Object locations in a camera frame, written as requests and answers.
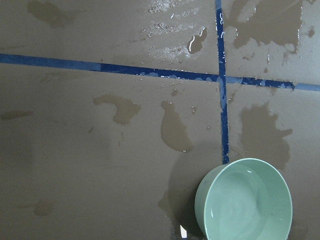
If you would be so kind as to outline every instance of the wet floor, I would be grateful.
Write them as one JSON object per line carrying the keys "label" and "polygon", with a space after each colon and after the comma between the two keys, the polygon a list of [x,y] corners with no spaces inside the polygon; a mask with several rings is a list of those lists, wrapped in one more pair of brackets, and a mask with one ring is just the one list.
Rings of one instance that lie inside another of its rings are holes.
{"label": "wet floor", "polygon": [[230,161],[277,168],[288,239],[318,239],[319,12],[223,0],[227,79],[283,81],[230,80],[225,96],[215,1],[8,1],[0,54],[41,58],[0,64],[0,239],[204,240],[195,194],[222,164],[224,97]]}

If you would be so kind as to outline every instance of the water stain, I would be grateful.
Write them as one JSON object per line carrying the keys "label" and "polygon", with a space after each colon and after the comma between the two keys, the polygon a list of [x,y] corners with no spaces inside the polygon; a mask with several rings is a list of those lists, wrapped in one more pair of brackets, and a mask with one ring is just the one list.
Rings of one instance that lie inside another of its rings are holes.
{"label": "water stain", "polygon": [[269,104],[243,109],[241,143],[248,156],[262,159],[277,169],[284,170],[290,159],[289,145],[284,137],[292,129],[279,130],[276,127],[278,115],[269,114]]}
{"label": "water stain", "polygon": [[308,33],[308,36],[309,36],[309,38],[312,38],[314,35],[315,35],[315,27],[314,26],[312,26],[311,28],[310,28],[310,30],[309,30],[309,33]]}
{"label": "water stain", "polygon": [[21,117],[31,116],[32,114],[34,114],[33,111],[7,111],[1,114],[1,119],[12,120],[12,119],[17,119]]}
{"label": "water stain", "polygon": [[172,240],[181,239],[180,226],[187,231],[185,239],[205,239],[195,216],[195,197],[203,177],[219,165],[221,148],[218,142],[197,144],[192,152],[178,158],[170,174],[168,189],[158,202],[174,227]]}
{"label": "water stain", "polygon": [[16,206],[18,209],[34,208],[33,213],[39,217],[48,216],[54,211],[56,201],[40,199],[37,203],[21,204]]}
{"label": "water stain", "polygon": [[179,114],[175,111],[172,102],[163,101],[161,107],[164,116],[161,124],[161,137],[163,142],[170,148],[180,152],[190,152],[193,148],[192,142],[187,134],[187,127],[181,121]]}
{"label": "water stain", "polygon": [[203,27],[199,35],[193,35],[187,44],[187,49],[190,54],[195,54],[202,49],[202,42],[207,37],[207,29]]}
{"label": "water stain", "polygon": [[307,233],[307,221],[293,217],[288,240],[305,240]]}
{"label": "water stain", "polygon": [[95,105],[100,104],[114,104],[116,106],[116,113],[113,116],[113,121],[118,124],[128,125],[130,119],[138,114],[141,110],[140,104],[133,102],[130,99],[125,99],[121,96],[103,95],[93,99]]}
{"label": "water stain", "polygon": [[28,13],[49,24],[52,28],[64,28],[74,23],[77,14],[60,10],[50,2],[32,0],[27,4]]}
{"label": "water stain", "polygon": [[240,85],[239,88],[237,88],[237,89],[232,93],[231,97],[228,99],[229,104],[232,104],[232,103],[234,102],[236,93],[237,93],[237,91],[238,91],[241,87],[242,87],[242,85]]}
{"label": "water stain", "polygon": [[243,60],[250,61],[254,56],[255,56],[255,53],[252,53],[250,56],[248,56],[248,55],[243,56],[242,59],[243,59]]}
{"label": "water stain", "polygon": [[274,96],[276,94],[277,90],[278,90],[277,87],[270,87],[269,89],[270,89],[270,92],[271,92],[272,96]]}
{"label": "water stain", "polygon": [[292,44],[296,53],[299,44],[299,29],[302,25],[302,0],[261,0],[256,11],[246,22],[238,17],[249,0],[235,0],[229,17],[224,18],[226,26],[237,29],[233,44],[240,48],[255,39],[259,44],[274,42],[285,46]]}
{"label": "water stain", "polygon": [[172,96],[172,97],[175,97],[175,96],[177,96],[177,95],[178,95],[178,90],[177,90],[176,88],[174,88],[174,89],[172,90],[171,96]]}

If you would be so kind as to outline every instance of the blue tape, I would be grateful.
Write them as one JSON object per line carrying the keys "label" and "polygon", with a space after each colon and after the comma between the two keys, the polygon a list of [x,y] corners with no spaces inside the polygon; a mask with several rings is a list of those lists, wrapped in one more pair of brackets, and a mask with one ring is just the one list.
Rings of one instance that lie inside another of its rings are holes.
{"label": "blue tape", "polygon": [[87,61],[74,61],[74,60],[65,60],[65,59],[56,59],[56,58],[37,57],[37,56],[11,55],[11,54],[2,54],[2,53],[0,53],[0,63],[59,68],[59,69],[86,70],[86,71],[115,73],[115,74],[140,75],[140,76],[149,76],[149,77],[196,80],[196,81],[206,81],[206,82],[216,82],[218,79],[218,75],[213,75],[208,73],[175,71],[175,70],[165,70],[165,69],[157,69],[157,68],[115,65],[115,64],[87,62]]}
{"label": "blue tape", "polygon": [[221,104],[221,142],[222,142],[222,164],[229,163],[229,130],[228,130],[228,106],[227,106],[227,82],[226,82],[226,56],[224,41],[224,20],[222,14],[221,0],[215,1],[216,8],[216,28],[218,40],[218,59],[220,84],[220,104]]}
{"label": "blue tape", "polygon": [[240,77],[241,84],[243,85],[253,85],[260,87],[272,87],[281,89],[295,89],[295,85],[290,81],[275,81],[275,80],[265,80],[257,79],[253,77]]}
{"label": "blue tape", "polygon": [[299,83],[295,85],[295,89],[320,92],[320,85]]}

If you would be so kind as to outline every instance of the mint green bowl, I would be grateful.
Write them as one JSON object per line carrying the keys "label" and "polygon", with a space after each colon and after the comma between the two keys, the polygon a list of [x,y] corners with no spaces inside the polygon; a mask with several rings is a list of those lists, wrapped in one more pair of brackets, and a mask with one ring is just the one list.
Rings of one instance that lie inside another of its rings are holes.
{"label": "mint green bowl", "polygon": [[255,158],[210,171],[197,189],[194,210],[208,240],[286,240],[293,213],[284,178]]}

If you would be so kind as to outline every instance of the water puddle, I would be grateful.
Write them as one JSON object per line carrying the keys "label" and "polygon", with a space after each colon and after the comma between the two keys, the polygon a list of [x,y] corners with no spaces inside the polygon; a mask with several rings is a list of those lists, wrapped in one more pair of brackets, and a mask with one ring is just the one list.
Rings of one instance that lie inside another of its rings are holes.
{"label": "water puddle", "polygon": [[12,120],[12,119],[17,119],[21,117],[31,116],[32,114],[34,114],[33,111],[7,111],[1,114],[1,119]]}
{"label": "water puddle", "polygon": [[95,105],[114,104],[116,113],[113,116],[113,121],[118,124],[128,125],[133,116],[141,110],[140,104],[133,102],[130,99],[125,99],[121,96],[103,95],[93,99]]}
{"label": "water puddle", "polygon": [[203,27],[199,35],[192,36],[187,44],[187,49],[190,54],[195,54],[202,49],[202,42],[207,37],[207,29]]}
{"label": "water puddle", "polygon": [[64,12],[50,2],[32,0],[27,4],[28,13],[49,24],[52,28],[64,28],[74,23],[76,14]]}
{"label": "water puddle", "polygon": [[172,102],[163,101],[161,107],[164,116],[161,124],[161,138],[170,148],[180,152],[190,152],[193,148],[192,142],[187,134],[187,127],[181,121],[179,114],[175,111]]}
{"label": "water puddle", "polygon": [[290,148],[284,137],[292,134],[293,130],[277,129],[278,115],[270,115],[268,103],[250,109],[245,108],[240,117],[240,140],[247,156],[264,160],[277,169],[284,170],[290,159]]}
{"label": "water puddle", "polygon": [[249,0],[235,0],[229,17],[224,18],[227,26],[237,30],[234,46],[238,49],[246,45],[249,39],[258,43],[293,45],[296,53],[299,44],[299,30],[302,25],[302,0],[261,0],[254,8],[251,17],[239,22],[239,16]]}
{"label": "water puddle", "polygon": [[48,216],[54,211],[55,201],[40,199],[37,203],[21,204],[18,209],[34,208],[33,213],[39,217]]}

